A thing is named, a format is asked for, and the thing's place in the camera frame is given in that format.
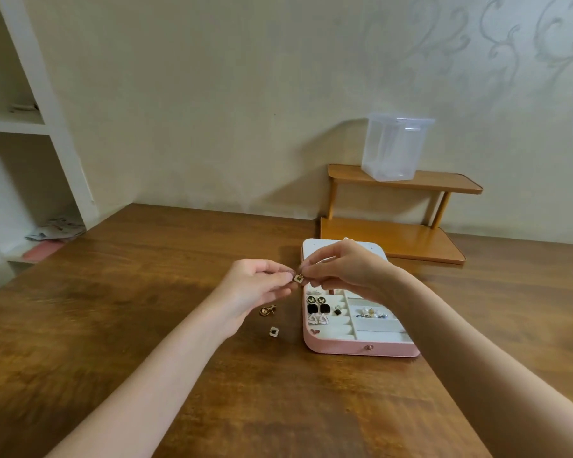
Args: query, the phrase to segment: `person's right hand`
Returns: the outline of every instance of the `person's right hand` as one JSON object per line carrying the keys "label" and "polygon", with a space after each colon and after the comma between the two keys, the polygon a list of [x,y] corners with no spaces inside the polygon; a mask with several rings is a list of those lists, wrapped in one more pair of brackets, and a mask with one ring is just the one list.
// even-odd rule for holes
{"label": "person's right hand", "polygon": [[380,303],[386,291],[382,282],[402,270],[368,251],[352,239],[344,239],[313,252],[301,264],[301,273],[312,286],[345,289]]}

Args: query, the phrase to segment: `pink jewelry box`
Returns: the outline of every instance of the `pink jewelry box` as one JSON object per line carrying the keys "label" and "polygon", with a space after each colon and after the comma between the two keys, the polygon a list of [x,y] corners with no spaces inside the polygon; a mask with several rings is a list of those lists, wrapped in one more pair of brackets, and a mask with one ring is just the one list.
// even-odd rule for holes
{"label": "pink jewelry box", "polygon": [[[337,242],[336,239],[306,239],[302,246],[302,259],[321,247]],[[361,246],[388,261],[380,246],[372,242],[358,242]],[[309,323],[308,297],[323,297],[331,308],[328,324]],[[341,312],[336,314],[336,306]],[[365,317],[364,315],[381,315]],[[319,354],[376,355],[380,357],[417,357],[418,348],[390,310],[383,305],[365,300],[345,290],[333,294],[322,288],[304,286],[303,297],[304,340]]]}

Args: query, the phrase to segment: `person's left hand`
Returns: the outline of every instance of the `person's left hand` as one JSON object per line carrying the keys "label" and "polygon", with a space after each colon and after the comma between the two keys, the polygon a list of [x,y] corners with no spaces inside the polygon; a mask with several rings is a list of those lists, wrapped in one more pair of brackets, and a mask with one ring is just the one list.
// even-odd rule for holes
{"label": "person's left hand", "polygon": [[229,337],[253,308],[286,297],[297,288],[297,283],[292,283],[295,275],[289,267],[271,260],[237,260],[203,305],[221,313]]}

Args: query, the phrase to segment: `pink object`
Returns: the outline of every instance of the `pink object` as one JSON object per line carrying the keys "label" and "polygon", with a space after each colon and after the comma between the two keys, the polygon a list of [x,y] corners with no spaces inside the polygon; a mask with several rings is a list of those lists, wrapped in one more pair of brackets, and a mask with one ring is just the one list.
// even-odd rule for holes
{"label": "pink object", "polygon": [[40,241],[38,246],[33,247],[28,252],[24,253],[21,258],[31,263],[38,263],[39,261],[46,259],[55,251],[64,247],[65,244],[66,243],[62,241],[46,239],[44,241]]}
{"label": "pink object", "polygon": [[[323,246],[338,240],[306,239],[302,247],[302,257]],[[382,248],[370,242],[359,244],[374,254],[388,260]],[[308,310],[306,301],[308,294],[323,292],[326,302],[331,307],[328,316],[328,325],[314,325],[308,323]],[[340,313],[335,314],[336,306],[340,306]],[[304,287],[302,299],[304,341],[306,345],[319,354],[341,355],[376,355],[381,357],[417,357],[420,351],[413,344],[401,323],[386,308],[349,291],[335,291],[327,294],[321,288],[311,288],[310,284]],[[365,317],[364,315],[379,314],[379,317]]]}

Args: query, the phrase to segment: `transparent plastic bin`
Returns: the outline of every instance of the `transparent plastic bin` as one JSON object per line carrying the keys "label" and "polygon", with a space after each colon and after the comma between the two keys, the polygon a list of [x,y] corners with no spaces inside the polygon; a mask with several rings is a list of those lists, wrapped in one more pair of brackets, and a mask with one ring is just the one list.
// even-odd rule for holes
{"label": "transparent plastic bin", "polygon": [[412,119],[372,113],[361,169],[378,181],[411,180],[435,119]]}

